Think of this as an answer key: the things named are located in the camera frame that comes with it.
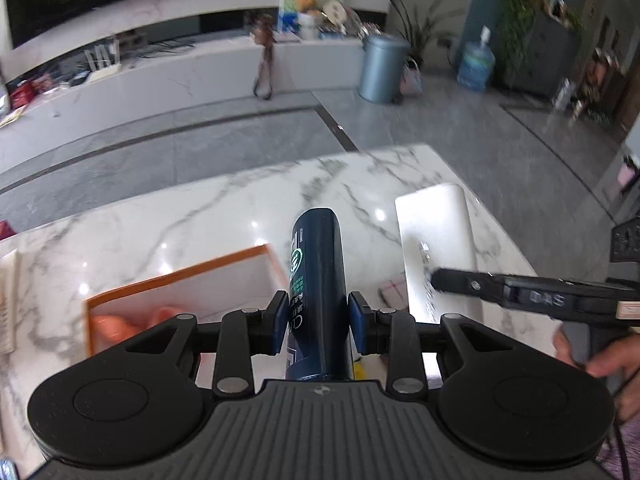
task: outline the orange-trimmed box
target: orange-trimmed box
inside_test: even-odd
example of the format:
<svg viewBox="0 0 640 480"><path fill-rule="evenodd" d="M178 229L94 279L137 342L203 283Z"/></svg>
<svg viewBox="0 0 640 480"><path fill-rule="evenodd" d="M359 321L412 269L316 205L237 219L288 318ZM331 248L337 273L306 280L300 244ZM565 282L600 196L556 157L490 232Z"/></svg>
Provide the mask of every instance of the orange-trimmed box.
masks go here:
<svg viewBox="0 0 640 480"><path fill-rule="evenodd" d="M108 290L84 302L87 352L94 355L111 346L92 328L92 316L120 316L142 327L154 310L170 306L195 314L200 323L217 322L233 310L266 309L278 290L289 290L289 284L268 245ZM198 386L211 386L214 361L214 354L202 356L196 378ZM256 389L264 378L284 378L286 362L286 352L276 357L253 356Z"/></svg>

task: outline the finger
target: finger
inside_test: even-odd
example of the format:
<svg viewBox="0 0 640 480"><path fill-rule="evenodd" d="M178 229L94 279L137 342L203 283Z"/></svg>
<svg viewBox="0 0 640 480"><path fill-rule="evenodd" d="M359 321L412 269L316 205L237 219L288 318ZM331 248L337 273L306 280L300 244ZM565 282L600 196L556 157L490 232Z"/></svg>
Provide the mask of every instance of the finger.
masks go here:
<svg viewBox="0 0 640 480"><path fill-rule="evenodd" d="M560 329L556 330L552 342L556 348L556 359L575 367L574 359L571 356L571 345Z"/></svg>
<svg viewBox="0 0 640 480"><path fill-rule="evenodd" d="M617 399L618 418L626 422L640 412L640 376L631 381Z"/></svg>
<svg viewBox="0 0 640 480"><path fill-rule="evenodd" d="M635 369L640 363L640 336L631 335L613 342L586 365L594 377L607 377L620 368Z"/></svg>

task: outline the blue-gray trash can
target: blue-gray trash can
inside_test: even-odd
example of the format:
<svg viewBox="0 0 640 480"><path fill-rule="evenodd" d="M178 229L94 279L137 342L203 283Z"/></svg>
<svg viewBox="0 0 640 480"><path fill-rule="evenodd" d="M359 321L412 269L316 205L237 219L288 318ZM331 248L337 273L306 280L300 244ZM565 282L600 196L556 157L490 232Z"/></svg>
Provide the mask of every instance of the blue-gray trash can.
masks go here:
<svg viewBox="0 0 640 480"><path fill-rule="evenodd" d="M409 43L390 34L371 34L364 40L364 66L358 93L372 103L390 103L399 93Z"/></svg>

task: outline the white label sticker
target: white label sticker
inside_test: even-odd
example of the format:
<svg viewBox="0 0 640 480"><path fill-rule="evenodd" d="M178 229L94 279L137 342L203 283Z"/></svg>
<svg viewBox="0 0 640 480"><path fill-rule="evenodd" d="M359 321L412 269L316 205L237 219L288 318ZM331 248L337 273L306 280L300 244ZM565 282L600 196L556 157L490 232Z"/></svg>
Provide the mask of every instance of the white label sticker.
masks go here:
<svg viewBox="0 0 640 480"><path fill-rule="evenodd" d="M640 301L619 301L618 319L640 319Z"/></svg>

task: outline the door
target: door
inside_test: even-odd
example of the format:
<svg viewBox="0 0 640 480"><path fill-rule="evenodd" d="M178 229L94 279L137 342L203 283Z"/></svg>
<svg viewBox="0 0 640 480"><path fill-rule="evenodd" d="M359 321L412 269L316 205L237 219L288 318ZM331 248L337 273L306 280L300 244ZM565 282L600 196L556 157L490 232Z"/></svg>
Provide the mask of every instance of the door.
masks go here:
<svg viewBox="0 0 640 480"><path fill-rule="evenodd" d="M638 114L640 114L640 60L636 60L631 70L625 96L618 108L618 122L628 132L636 122Z"/></svg>

